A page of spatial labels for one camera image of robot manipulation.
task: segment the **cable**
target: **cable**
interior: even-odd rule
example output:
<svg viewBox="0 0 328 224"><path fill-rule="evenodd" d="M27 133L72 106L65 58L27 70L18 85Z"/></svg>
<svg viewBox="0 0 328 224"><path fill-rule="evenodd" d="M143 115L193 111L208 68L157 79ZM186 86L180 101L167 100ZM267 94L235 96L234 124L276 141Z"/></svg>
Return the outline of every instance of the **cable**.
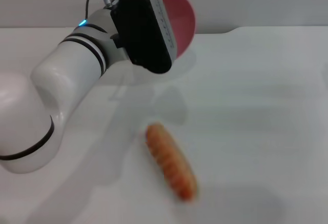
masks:
<svg viewBox="0 0 328 224"><path fill-rule="evenodd" d="M86 2L86 19L88 19L89 0Z"/></svg>

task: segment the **white wall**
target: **white wall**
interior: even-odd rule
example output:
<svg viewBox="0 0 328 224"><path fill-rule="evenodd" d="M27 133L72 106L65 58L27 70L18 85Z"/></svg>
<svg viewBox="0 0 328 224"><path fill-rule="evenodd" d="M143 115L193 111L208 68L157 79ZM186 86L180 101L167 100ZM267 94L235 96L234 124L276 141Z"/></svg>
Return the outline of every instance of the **white wall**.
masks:
<svg viewBox="0 0 328 224"><path fill-rule="evenodd" d="M328 25L328 0L190 0L198 32L238 26ZM91 0L91 11L103 6ZM85 0L0 0L0 27L76 26Z"/></svg>

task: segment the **blue led light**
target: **blue led light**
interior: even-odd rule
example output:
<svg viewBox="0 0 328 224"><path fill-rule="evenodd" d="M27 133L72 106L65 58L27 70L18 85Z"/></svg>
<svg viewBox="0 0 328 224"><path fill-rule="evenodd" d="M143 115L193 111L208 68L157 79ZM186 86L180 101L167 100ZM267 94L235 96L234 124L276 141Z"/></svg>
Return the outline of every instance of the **blue led light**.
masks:
<svg viewBox="0 0 328 224"><path fill-rule="evenodd" d="M79 24L79 26L82 26L84 23L86 23L87 22L87 20L83 20L80 24Z"/></svg>

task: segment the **toy sausage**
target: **toy sausage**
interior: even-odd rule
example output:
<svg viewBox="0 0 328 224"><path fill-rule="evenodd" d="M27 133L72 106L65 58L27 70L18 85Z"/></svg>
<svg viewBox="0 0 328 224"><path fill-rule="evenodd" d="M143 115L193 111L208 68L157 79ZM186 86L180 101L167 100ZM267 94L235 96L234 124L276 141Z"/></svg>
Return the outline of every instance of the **toy sausage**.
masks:
<svg viewBox="0 0 328 224"><path fill-rule="evenodd" d="M173 137L161 124L147 128L147 146L161 168L167 183L182 201L197 196L197 180Z"/></svg>

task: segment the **white table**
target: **white table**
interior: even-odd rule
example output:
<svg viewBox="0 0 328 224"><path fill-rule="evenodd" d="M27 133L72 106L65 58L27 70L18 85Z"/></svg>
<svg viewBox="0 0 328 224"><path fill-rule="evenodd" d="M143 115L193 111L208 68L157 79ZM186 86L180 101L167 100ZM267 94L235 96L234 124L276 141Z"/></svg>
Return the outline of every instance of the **white table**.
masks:
<svg viewBox="0 0 328 224"><path fill-rule="evenodd" d="M1 71L29 75L71 31L0 29ZM328 27L197 35L161 76L118 63L48 165L0 168L0 223L328 223L327 85ZM148 156L150 120L190 160L198 202L179 203Z"/></svg>

